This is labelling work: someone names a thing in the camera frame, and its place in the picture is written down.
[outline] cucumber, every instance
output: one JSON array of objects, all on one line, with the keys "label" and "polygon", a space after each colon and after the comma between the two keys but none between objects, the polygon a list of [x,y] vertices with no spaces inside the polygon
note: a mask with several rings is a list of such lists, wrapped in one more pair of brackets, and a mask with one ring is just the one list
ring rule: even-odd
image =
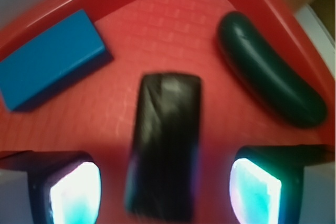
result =
[{"label": "cucumber", "polygon": [[283,119],[303,128],[326,119],[322,97],[285,63],[244,14],[227,14],[217,32],[224,59],[234,73]]}]

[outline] red plastic tray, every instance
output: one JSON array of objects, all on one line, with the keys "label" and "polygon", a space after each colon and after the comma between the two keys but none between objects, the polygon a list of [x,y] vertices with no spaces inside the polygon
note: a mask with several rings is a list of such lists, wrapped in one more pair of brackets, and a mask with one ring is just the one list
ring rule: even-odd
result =
[{"label": "red plastic tray", "polygon": [[[123,209],[137,91],[144,73],[180,71],[203,79],[197,223],[236,223],[228,175],[246,144],[333,144],[335,82],[282,0],[46,0],[0,31],[0,60],[51,25],[84,9],[114,61],[30,113],[0,104],[0,150],[85,150],[101,168],[98,223],[157,222]],[[324,98],[329,116],[302,130],[263,108],[232,75],[216,26],[239,10]]]}]

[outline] blue rectangular block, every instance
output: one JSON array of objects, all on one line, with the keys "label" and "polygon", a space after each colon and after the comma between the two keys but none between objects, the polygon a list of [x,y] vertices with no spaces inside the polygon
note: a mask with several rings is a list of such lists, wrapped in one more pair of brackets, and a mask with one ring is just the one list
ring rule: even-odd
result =
[{"label": "blue rectangular block", "polygon": [[29,111],[112,60],[80,10],[0,62],[0,90],[11,111]]}]

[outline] block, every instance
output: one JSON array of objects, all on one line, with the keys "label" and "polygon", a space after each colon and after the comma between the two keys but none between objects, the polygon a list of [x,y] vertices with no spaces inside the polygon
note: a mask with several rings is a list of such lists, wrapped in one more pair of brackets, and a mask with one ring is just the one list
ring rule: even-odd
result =
[{"label": "block", "polygon": [[112,60],[80,10],[0,62],[0,90],[10,111],[30,111]]},{"label": "block", "polygon": [[198,153],[201,80],[181,73],[142,79],[125,192],[126,210],[191,221]]}]

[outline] light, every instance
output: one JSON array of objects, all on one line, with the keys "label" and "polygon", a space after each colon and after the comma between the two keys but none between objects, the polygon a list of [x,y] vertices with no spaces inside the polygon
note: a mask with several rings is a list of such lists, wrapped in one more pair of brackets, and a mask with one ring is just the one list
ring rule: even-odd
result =
[{"label": "light", "polygon": [[240,223],[278,223],[280,180],[247,158],[239,158],[232,165],[229,187],[231,205]]},{"label": "light", "polygon": [[50,189],[54,224],[96,222],[101,197],[99,168],[84,162]]}]

